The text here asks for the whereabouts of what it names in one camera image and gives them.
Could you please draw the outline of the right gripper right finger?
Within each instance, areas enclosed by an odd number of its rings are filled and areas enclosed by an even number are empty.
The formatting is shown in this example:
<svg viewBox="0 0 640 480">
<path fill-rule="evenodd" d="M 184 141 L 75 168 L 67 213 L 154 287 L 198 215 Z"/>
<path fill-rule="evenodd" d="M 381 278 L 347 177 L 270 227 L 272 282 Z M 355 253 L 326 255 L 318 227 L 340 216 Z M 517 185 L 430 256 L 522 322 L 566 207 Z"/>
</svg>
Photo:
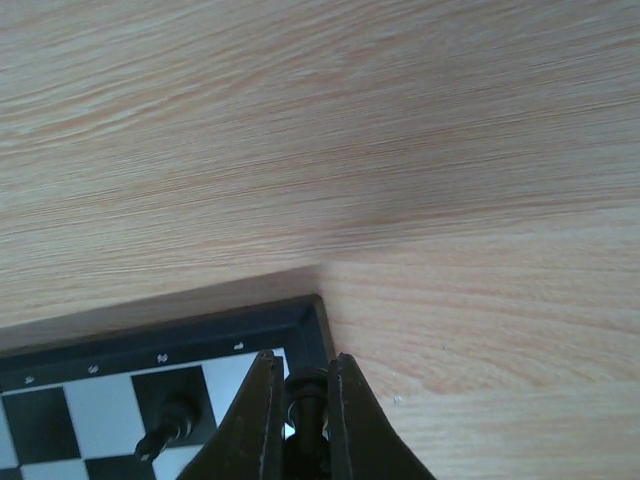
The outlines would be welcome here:
<svg viewBox="0 0 640 480">
<path fill-rule="evenodd" d="M 333 479 L 432 479 L 391 426 L 355 358 L 339 354 L 328 371 Z"/>
</svg>

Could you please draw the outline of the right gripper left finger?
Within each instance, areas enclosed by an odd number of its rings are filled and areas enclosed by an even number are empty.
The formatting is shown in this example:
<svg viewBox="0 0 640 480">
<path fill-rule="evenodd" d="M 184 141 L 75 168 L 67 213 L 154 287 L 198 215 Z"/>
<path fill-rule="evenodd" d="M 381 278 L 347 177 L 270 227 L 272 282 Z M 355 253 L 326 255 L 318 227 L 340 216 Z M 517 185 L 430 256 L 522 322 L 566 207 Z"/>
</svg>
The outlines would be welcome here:
<svg viewBox="0 0 640 480">
<path fill-rule="evenodd" d="M 178 477 L 189 479 L 282 479 L 284 364 L 260 351 L 216 433 Z"/>
</svg>

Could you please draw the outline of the black and grey chessboard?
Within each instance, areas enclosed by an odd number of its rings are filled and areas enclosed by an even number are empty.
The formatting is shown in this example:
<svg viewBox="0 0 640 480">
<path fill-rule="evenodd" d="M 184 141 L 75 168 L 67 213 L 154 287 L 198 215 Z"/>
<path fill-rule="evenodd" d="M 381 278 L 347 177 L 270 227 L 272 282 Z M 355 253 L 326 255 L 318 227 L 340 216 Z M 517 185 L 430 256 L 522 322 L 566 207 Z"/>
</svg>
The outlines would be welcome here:
<svg viewBox="0 0 640 480">
<path fill-rule="evenodd" d="M 173 479 L 217 430 L 258 352 L 292 373 L 334 353 L 316 295 L 183 318 L 1 360 L 5 479 Z M 193 398 L 193 433 L 153 461 L 135 456 L 173 394 Z"/>
</svg>

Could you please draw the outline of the black rook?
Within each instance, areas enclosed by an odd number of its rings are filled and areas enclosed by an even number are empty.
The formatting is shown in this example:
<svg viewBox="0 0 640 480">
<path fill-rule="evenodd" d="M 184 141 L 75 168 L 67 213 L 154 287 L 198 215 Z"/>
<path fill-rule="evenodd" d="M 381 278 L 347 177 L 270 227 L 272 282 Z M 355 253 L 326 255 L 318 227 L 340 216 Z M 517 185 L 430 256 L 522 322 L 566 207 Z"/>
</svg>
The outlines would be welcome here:
<svg viewBox="0 0 640 480">
<path fill-rule="evenodd" d="M 294 433 L 284 441 L 286 479 L 330 479 L 328 372 L 306 369 L 284 383 L 285 421 Z"/>
</svg>

